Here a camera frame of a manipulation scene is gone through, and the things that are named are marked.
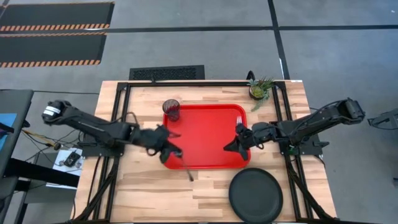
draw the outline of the round black plate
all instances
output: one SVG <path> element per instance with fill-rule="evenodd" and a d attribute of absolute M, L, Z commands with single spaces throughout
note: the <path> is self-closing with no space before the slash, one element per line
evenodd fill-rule
<path fill-rule="evenodd" d="M 283 201 L 278 181 L 262 169 L 242 170 L 229 186 L 232 209 L 246 223 L 271 223 L 282 210 Z"/>

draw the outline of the potted plant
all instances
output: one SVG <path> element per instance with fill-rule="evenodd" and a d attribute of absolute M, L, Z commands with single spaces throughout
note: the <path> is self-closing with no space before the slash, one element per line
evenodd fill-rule
<path fill-rule="evenodd" d="M 273 86 L 274 81 L 272 78 L 262 78 L 260 80 L 249 80 L 249 96 L 250 98 L 257 100 L 256 105 L 251 111 L 256 111 L 260 108 L 260 106 L 268 100 L 269 98 L 269 89 Z"/>

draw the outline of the fork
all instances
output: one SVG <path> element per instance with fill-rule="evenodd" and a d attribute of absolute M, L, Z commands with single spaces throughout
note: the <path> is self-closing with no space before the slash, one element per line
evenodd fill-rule
<path fill-rule="evenodd" d="M 242 123 L 242 117 L 241 116 L 238 116 L 237 118 L 236 118 L 236 124 L 241 124 Z"/>

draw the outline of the blue object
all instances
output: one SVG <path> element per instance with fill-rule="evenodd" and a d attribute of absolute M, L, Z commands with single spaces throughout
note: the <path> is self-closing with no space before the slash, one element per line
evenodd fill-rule
<path fill-rule="evenodd" d="M 5 125 L 11 127 L 12 124 L 14 124 L 14 121 L 16 118 L 17 118 L 17 114 L 0 114 L 0 123 L 3 123 Z M 6 134 L 5 136 L 3 136 L 0 139 L 0 151 L 1 151 L 4 143 L 6 142 L 7 136 L 8 136 L 8 134 Z"/>

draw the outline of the wooden table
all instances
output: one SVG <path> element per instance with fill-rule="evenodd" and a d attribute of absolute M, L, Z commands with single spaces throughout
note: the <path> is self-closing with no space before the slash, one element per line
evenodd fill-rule
<path fill-rule="evenodd" d="M 117 84 L 116 81 L 103 82 L 95 116 L 111 119 Z M 286 81 L 286 87 L 293 118 L 309 114 L 303 83 Z M 277 120 L 272 96 L 260 109 L 251 112 L 255 102 L 250 99 L 246 86 L 133 87 L 128 111 L 135 112 L 141 127 L 155 128 L 156 124 L 162 124 L 162 103 L 171 98 L 186 105 L 218 103 L 240 105 L 246 110 L 249 127 L 260 121 Z M 119 113 L 123 99 L 124 94 L 121 96 Z M 281 93 L 279 99 L 285 116 Z M 128 116 L 127 121 L 134 120 L 132 116 Z M 268 142 L 263 150 L 253 147 L 251 153 L 248 167 L 258 167 L 270 172 L 282 187 L 284 205 L 277 221 L 294 221 L 285 162 L 279 153 L 278 144 Z M 76 193 L 76 214 L 80 214 L 86 207 L 96 160 L 89 158 L 84 163 Z M 335 216 L 323 164 L 314 156 L 302 156 L 302 160 L 309 191 L 327 213 Z M 96 183 L 101 164 L 102 162 L 97 171 Z M 160 163 L 158 156 L 149 157 L 141 147 L 126 146 L 119 165 L 111 222 L 241 222 L 228 202 L 229 183 L 239 171 L 238 169 L 193 170 L 195 181 L 189 182 L 184 170 L 169 170 Z M 305 217 L 305 207 L 298 188 L 297 193 L 301 213 Z M 104 195 L 101 204 L 100 218 L 104 217 L 106 199 L 107 194 Z"/>

